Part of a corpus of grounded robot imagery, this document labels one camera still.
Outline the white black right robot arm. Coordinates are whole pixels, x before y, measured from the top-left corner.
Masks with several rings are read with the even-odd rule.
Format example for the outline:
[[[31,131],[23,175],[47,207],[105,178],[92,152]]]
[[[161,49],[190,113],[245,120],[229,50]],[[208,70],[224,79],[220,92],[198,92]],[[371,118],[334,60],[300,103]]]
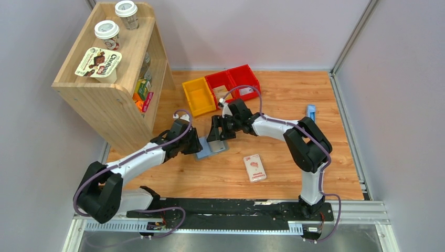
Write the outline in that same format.
[[[227,103],[221,98],[218,106],[222,114],[212,116],[207,142],[234,139],[238,131],[285,142],[302,171],[299,212],[308,220],[318,216],[325,201],[321,173],[331,161],[333,148],[315,122],[309,117],[289,121],[252,113],[242,99]]]

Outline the grey credit card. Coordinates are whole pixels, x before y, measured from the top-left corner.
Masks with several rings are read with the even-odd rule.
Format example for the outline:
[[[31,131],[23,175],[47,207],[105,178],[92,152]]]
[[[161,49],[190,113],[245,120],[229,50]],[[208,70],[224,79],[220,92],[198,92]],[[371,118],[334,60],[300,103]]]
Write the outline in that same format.
[[[255,91],[252,88],[249,88],[249,87],[244,87],[244,88],[240,88],[239,89],[239,93],[240,93],[241,96],[246,96],[246,95],[251,94],[253,92],[255,92]]]

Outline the grey leather card holder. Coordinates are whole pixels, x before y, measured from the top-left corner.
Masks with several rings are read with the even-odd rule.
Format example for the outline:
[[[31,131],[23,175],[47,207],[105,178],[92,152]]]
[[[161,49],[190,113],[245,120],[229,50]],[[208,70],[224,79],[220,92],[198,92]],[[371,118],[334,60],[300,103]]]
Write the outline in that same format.
[[[202,160],[207,157],[227,151],[229,149],[226,141],[217,140],[213,142],[207,142],[207,139],[203,136],[199,138],[199,142],[202,145],[203,149],[200,152],[195,153],[196,160]]]

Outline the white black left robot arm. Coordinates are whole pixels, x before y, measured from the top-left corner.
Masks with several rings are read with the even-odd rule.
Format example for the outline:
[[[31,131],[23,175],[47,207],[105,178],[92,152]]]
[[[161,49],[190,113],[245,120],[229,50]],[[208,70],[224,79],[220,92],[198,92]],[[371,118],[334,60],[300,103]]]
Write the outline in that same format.
[[[138,151],[114,162],[91,163],[73,197],[75,211],[106,223],[116,214],[141,211],[152,218],[159,214],[159,201],[146,187],[125,191],[128,182],[143,172],[166,163],[179,153],[188,155],[202,150],[197,130],[188,115],[176,117],[172,127],[153,138]]]

